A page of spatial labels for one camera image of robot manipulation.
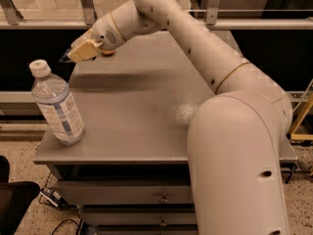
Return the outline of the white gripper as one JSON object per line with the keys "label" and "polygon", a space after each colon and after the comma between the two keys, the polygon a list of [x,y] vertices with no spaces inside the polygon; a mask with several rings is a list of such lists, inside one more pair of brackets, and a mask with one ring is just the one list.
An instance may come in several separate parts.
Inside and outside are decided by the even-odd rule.
{"label": "white gripper", "polygon": [[112,14],[106,14],[70,44],[68,58],[74,63],[90,60],[103,50],[115,50],[126,42],[119,32]]}

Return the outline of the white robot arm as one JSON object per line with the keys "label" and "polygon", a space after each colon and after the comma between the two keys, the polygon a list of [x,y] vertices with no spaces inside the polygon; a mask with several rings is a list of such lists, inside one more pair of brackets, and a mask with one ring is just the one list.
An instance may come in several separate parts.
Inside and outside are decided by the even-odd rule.
{"label": "white robot arm", "polygon": [[290,235],[279,152],[288,94],[175,0],[131,0],[70,45],[78,63],[166,29],[214,95],[191,120],[187,155],[200,235]]}

